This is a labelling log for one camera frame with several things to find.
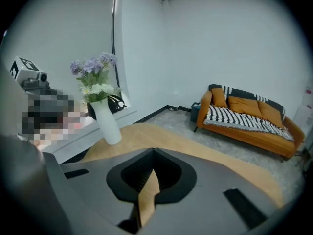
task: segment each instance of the floor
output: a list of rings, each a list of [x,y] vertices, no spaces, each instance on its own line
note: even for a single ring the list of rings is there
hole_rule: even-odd
[[[190,113],[185,111],[165,110],[146,122],[159,125],[229,156],[267,169],[280,184],[285,203],[296,198],[303,189],[304,178],[301,166],[296,166],[300,159],[298,156],[281,163],[278,155],[253,145],[204,129],[198,129],[194,133],[196,124],[190,122]]]

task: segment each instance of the vase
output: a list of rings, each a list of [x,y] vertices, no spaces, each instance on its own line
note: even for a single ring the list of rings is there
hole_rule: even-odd
[[[100,130],[107,143],[113,145],[120,142],[122,135],[109,109],[108,98],[90,104],[94,109]]]

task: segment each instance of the sofa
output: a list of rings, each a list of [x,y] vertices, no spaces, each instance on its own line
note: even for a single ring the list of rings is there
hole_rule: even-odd
[[[211,91],[211,88],[213,87],[216,87],[216,85],[210,85],[209,90],[202,97],[196,129],[204,128],[206,130],[252,144],[262,149],[277,153],[285,160],[291,158],[296,153],[299,145],[304,140],[304,133],[287,116],[284,116],[282,123],[287,128],[288,132],[293,136],[294,141],[286,140],[285,138],[272,133],[253,132],[221,127],[213,124],[204,124],[210,109],[210,104],[213,103],[213,95]]]

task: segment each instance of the wooden table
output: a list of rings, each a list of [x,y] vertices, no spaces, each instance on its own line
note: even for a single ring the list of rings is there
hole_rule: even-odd
[[[122,140],[116,145],[109,145],[104,139],[99,140],[90,148],[82,162],[109,158],[149,147],[175,150],[221,163],[265,192],[276,203],[277,207],[282,207],[284,204],[283,195],[278,183],[272,178],[270,172],[261,167],[235,159],[153,124],[132,124],[121,128],[121,133]],[[153,171],[139,194],[142,225],[148,221],[154,212],[154,196],[157,193],[159,193],[158,180]]]

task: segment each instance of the black baseboard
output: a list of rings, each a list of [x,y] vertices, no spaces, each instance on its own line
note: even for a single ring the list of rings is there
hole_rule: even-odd
[[[161,112],[163,112],[166,109],[169,109],[169,110],[172,109],[173,111],[181,110],[181,111],[191,112],[191,109],[183,107],[183,106],[174,107],[171,105],[166,105],[166,106],[156,110],[155,112],[152,112],[151,114],[145,116],[144,118],[138,120],[135,123],[144,123],[145,121],[153,118],[154,116],[156,116],[157,114],[160,114]],[[77,154],[76,156],[70,158],[69,160],[66,160],[65,162],[63,162],[63,164],[76,163],[76,162],[82,160],[84,158],[85,154],[88,152],[88,150],[89,149]]]

